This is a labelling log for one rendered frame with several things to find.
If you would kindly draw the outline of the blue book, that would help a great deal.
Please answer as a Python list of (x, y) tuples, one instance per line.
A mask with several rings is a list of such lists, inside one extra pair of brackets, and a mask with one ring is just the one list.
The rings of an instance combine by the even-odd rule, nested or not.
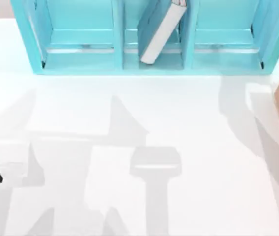
[(149, 0), (137, 25), (140, 62), (155, 63), (186, 10), (186, 0)]

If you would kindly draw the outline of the light blue rack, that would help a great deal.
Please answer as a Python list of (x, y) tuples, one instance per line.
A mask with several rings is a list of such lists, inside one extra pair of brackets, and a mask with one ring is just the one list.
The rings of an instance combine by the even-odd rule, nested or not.
[[(10, 0), (43, 75), (268, 75), (279, 58), (279, 0)], [(156, 61), (148, 32), (183, 12)]]

